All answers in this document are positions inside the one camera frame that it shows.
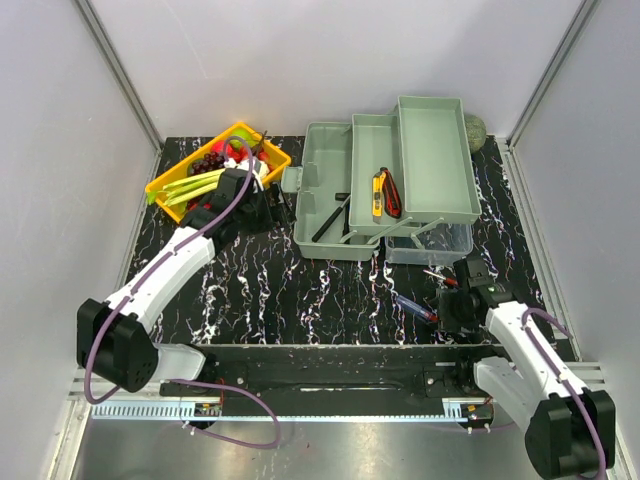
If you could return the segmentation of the blue red screwdriver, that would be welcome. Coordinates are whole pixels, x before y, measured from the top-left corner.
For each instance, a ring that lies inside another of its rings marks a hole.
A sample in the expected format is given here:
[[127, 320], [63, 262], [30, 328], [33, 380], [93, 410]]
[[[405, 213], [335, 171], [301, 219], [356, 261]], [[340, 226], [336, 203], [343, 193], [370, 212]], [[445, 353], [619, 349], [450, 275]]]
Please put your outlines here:
[[439, 321], [436, 314], [402, 295], [397, 297], [397, 303], [405, 313], [409, 313], [427, 324]]
[[454, 279], [454, 278], [450, 278], [447, 277], [441, 273], [438, 272], [434, 272], [431, 270], [425, 270], [425, 273], [427, 275], [430, 275], [431, 277], [434, 277], [436, 279], [438, 279], [439, 281], [441, 281], [443, 284], [449, 286], [449, 287], [453, 287], [453, 288], [457, 288], [458, 287], [458, 282]]

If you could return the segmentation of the steel claw hammer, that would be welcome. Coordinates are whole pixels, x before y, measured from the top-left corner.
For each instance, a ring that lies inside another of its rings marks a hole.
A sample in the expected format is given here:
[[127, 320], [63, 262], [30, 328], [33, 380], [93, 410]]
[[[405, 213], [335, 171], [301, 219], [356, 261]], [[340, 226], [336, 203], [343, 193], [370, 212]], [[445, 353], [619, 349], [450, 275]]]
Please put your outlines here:
[[334, 199], [336, 201], [339, 201], [339, 205], [330, 214], [330, 216], [324, 221], [324, 223], [320, 226], [320, 228], [314, 233], [314, 235], [311, 238], [312, 242], [316, 243], [323, 237], [323, 235], [327, 232], [327, 230], [332, 226], [332, 224], [337, 220], [340, 214], [349, 205], [350, 198], [351, 198], [350, 193], [336, 193], [334, 195]]

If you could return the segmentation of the yellow utility knife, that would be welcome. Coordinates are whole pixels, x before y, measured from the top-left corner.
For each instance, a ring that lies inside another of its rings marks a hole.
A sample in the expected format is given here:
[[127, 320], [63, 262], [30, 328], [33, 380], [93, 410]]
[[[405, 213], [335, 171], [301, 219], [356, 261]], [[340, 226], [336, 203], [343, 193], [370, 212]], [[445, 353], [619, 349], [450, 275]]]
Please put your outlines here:
[[372, 216], [375, 222], [379, 222], [383, 213], [383, 185], [386, 173], [379, 170], [372, 179]]

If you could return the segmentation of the red utility knife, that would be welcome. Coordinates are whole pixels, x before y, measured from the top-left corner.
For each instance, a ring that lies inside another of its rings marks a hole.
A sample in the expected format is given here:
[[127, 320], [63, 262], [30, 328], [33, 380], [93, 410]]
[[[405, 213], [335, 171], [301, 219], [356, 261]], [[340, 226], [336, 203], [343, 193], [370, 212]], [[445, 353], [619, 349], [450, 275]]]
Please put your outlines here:
[[384, 210], [385, 213], [394, 219], [400, 219], [402, 216], [402, 202], [396, 187], [395, 181], [389, 169], [382, 167], [386, 173], [383, 185]]

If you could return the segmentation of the clear green tool box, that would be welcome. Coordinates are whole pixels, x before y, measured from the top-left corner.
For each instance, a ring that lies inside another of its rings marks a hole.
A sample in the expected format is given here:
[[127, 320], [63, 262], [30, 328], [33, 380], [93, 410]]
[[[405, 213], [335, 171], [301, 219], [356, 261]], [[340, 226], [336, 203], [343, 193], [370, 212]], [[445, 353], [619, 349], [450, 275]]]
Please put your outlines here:
[[401, 95], [387, 114], [313, 122], [281, 187], [306, 259], [367, 261], [388, 237], [423, 252], [423, 234], [481, 215], [459, 98]]

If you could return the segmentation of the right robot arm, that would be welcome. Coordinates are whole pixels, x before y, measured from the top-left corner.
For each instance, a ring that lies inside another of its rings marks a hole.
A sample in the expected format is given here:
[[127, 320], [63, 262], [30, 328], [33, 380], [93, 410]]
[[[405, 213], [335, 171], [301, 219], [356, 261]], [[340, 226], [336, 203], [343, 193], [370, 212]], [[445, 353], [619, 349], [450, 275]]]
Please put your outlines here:
[[506, 352], [459, 366], [457, 388], [469, 396], [483, 391], [504, 408], [541, 478], [605, 478], [615, 464], [615, 403], [565, 364], [536, 323], [557, 319], [495, 280], [480, 257], [459, 259], [453, 269], [453, 286], [437, 294], [440, 327], [484, 328]]

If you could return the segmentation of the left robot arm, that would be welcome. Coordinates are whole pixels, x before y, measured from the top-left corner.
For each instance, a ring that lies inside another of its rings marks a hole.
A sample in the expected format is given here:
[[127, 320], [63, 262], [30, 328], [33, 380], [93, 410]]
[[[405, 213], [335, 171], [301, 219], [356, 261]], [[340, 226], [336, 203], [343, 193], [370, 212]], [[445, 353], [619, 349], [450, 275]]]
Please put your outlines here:
[[226, 170], [216, 189], [190, 209], [160, 252], [107, 299], [86, 300], [77, 311], [76, 361], [130, 393], [151, 381], [182, 380], [205, 395], [217, 381], [202, 349], [159, 344], [151, 330], [169, 302], [240, 235], [256, 235], [293, 220], [278, 182], [260, 185], [242, 169]]

